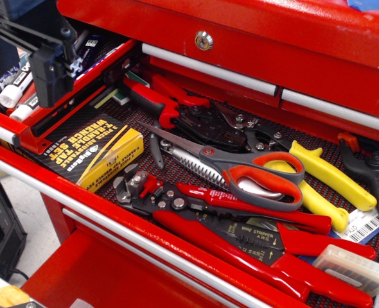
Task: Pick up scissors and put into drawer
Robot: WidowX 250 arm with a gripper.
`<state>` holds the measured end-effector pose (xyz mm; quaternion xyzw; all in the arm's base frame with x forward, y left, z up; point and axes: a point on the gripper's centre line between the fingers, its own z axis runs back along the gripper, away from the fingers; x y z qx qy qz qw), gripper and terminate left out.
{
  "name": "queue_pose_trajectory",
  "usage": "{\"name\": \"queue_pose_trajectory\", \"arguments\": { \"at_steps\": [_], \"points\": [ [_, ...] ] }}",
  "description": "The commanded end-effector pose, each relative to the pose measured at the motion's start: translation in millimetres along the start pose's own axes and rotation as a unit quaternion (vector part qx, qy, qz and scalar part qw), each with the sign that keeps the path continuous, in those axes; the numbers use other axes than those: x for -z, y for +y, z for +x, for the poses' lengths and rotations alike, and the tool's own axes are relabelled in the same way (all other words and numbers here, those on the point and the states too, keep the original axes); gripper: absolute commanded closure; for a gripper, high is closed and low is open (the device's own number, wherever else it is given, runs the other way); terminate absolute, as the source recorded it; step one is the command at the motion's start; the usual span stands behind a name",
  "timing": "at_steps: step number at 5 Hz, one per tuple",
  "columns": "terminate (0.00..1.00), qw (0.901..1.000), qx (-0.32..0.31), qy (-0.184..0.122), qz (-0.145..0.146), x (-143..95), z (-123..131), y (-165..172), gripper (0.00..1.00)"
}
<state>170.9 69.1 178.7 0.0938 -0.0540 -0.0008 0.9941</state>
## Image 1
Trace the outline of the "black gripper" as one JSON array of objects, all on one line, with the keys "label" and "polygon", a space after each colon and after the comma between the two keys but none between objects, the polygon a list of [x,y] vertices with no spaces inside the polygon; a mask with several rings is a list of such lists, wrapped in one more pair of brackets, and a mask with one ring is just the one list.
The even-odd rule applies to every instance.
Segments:
[{"label": "black gripper", "polygon": [[82,68],[75,50],[77,38],[58,12],[28,12],[14,21],[0,17],[0,76],[18,64],[16,47],[29,52],[39,104],[52,108],[73,90],[72,77]]}]

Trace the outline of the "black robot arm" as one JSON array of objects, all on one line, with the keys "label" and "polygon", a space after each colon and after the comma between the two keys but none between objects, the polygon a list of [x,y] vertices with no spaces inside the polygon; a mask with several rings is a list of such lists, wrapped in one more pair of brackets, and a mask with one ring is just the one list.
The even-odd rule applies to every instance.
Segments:
[{"label": "black robot arm", "polygon": [[77,38],[56,1],[0,1],[0,77],[19,63],[18,50],[28,52],[40,105],[55,106],[82,67]]}]

